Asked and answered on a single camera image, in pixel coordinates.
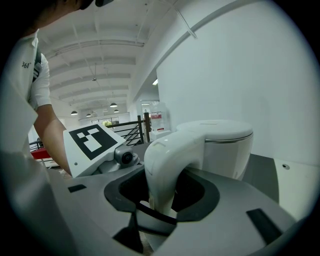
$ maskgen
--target wooden post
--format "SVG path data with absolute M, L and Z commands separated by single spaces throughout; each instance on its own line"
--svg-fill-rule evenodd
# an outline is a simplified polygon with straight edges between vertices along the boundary
M 150 142 L 149 132 L 151 132 L 150 128 L 150 118 L 149 113 L 144 113 L 144 120 L 145 120 L 145 133 L 146 133 L 146 140 Z
M 141 116 L 138 115 L 138 126 L 139 126 L 139 133 L 140 133 L 140 139 L 141 139 L 141 142 L 142 144 L 144 143 L 144 135 L 142 133 L 142 125 L 141 125 Z

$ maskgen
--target person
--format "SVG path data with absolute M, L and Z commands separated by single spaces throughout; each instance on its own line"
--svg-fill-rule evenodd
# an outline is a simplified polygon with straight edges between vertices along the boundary
M 37 33 L 59 18 L 86 9 L 93 0 L 46 0 L 43 11 L 15 44 L 3 71 L 17 91 L 37 112 L 34 128 L 52 159 L 71 175 L 65 152 L 63 132 L 66 129 L 57 118 L 50 101 L 49 65 L 38 49 Z M 31 156 L 26 139 L 23 153 Z

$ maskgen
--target red object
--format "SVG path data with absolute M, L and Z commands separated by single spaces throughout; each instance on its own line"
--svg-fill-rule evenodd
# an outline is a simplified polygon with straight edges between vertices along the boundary
M 31 152 L 31 155 L 34 159 L 51 158 L 51 156 L 48 154 L 47 150 L 44 147 Z

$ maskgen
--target person's arm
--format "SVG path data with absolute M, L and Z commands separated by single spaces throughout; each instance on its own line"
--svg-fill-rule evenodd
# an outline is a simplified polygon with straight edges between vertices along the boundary
M 38 118 L 34 128 L 52 159 L 71 175 L 64 144 L 64 125 L 57 118 L 50 104 L 37 108 Z

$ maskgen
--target ceiling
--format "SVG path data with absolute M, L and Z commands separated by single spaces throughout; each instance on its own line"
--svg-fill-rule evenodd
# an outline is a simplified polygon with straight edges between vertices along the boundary
M 169 9 L 158 0 L 114 0 L 101 8 L 93 2 L 40 29 L 51 97 L 78 110 L 125 104 L 143 47 Z

